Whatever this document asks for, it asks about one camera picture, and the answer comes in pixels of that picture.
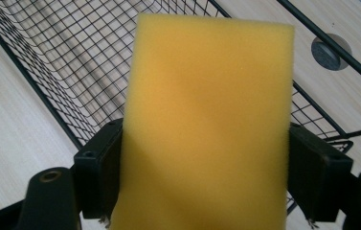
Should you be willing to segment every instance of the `light wood surface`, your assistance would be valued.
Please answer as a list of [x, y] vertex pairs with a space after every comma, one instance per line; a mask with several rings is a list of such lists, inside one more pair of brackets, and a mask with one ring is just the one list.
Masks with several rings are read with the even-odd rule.
[[[361, 61], [361, 4], [357, 0], [291, 2], [326, 32], [343, 37]], [[295, 25], [296, 81], [345, 130], [361, 128], [361, 77], [350, 67], [333, 72], [318, 65], [310, 52], [315, 36], [279, 3], [257, 0], [218, 3], [232, 17]], [[355, 145], [349, 155], [355, 160], [353, 173], [359, 174], [361, 137], [352, 141]], [[23, 198], [35, 173], [55, 166], [71, 166], [75, 152], [71, 141], [0, 47], [0, 208]], [[321, 229], [340, 229], [342, 219], [343, 215], [338, 223], [319, 225]], [[100, 226], [92, 221], [86, 227]], [[287, 229], [309, 229], [299, 209], [287, 219]]]

